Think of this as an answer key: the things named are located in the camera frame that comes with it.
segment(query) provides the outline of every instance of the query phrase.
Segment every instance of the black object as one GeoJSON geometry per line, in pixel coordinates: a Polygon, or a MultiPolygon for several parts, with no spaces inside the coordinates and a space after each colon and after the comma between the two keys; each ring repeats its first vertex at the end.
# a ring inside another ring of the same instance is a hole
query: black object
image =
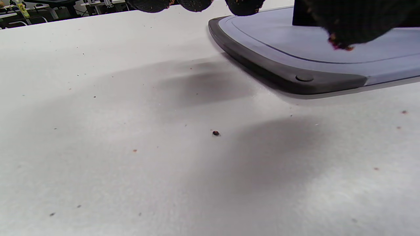
{"type": "Polygon", "coordinates": [[[210,7],[213,0],[178,0],[178,2],[189,11],[200,12],[210,7]]]}
{"type": "Polygon", "coordinates": [[[258,13],[264,0],[226,0],[229,10],[236,16],[250,16],[258,13]]]}
{"type": "Polygon", "coordinates": [[[127,0],[134,9],[148,13],[157,13],[169,8],[174,0],[127,0]]]}
{"type": "Polygon", "coordinates": [[[327,30],[335,48],[370,42],[398,27],[420,0],[303,0],[307,13],[327,30]]]}
{"type": "MultiPolygon", "coordinates": [[[[308,10],[308,6],[302,0],[296,0],[294,2],[292,24],[295,26],[318,26],[318,23],[308,13],[308,10]]],[[[420,7],[412,9],[407,18],[398,27],[420,27],[420,7]]]]}
{"type": "Polygon", "coordinates": [[[78,0],[25,0],[28,3],[48,4],[51,8],[65,7],[71,18],[79,18],[81,16],[74,9],[76,1],[78,0]]]}

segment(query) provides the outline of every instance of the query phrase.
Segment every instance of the gloved hand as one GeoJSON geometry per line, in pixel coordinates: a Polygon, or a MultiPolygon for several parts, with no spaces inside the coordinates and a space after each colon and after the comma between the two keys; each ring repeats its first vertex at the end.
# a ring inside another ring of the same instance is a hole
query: gloved hand
{"type": "MultiPolygon", "coordinates": [[[[264,0],[225,0],[237,16],[258,13],[264,0]]],[[[303,0],[313,18],[329,33],[335,49],[353,50],[399,26],[420,0],[303,0]]],[[[127,0],[135,9],[154,13],[169,8],[174,0],[127,0]]],[[[189,11],[202,11],[213,0],[178,0],[189,11]]]]}
{"type": "MultiPolygon", "coordinates": [[[[127,0],[140,11],[156,13],[169,8],[175,0],[127,0]]],[[[178,3],[189,11],[199,12],[207,9],[213,0],[178,0],[178,3]]],[[[226,4],[234,15],[249,16],[258,12],[264,0],[226,0],[226,4]]]]}

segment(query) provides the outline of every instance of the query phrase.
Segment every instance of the table surface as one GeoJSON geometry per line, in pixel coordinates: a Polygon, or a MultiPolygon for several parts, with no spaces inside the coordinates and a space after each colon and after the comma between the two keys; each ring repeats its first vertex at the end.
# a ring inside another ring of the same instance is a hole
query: table surface
{"type": "Polygon", "coordinates": [[[0,31],[0,235],[417,236],[420,83],[285,94],[214,45],[228,14],[0,31]]]}

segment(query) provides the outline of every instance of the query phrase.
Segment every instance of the yellow object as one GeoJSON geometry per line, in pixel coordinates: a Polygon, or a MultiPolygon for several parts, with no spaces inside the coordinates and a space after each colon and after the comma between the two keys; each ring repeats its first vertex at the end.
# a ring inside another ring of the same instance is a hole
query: yellow object
{"type": "Polygon", "coordinates": [[[25,7],[25,5],[23,3],[17,2],[17,6],[18,6],[19,10],[22,12],[22,15],[25,18],[29,18],[30,17],[30,15],[29,15],[28,11],[26,10],[26,7],[25,7]]]}

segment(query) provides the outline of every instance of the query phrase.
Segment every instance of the desk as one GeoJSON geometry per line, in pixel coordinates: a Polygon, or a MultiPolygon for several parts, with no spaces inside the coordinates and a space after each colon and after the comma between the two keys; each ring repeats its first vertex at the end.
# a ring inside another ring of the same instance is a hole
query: desk
{"type": "Polygon", "coordinates": [[[227,14],[0,31],[0,234],[417,236],[420,83],[289,96],[212,43],[227,14]]]}

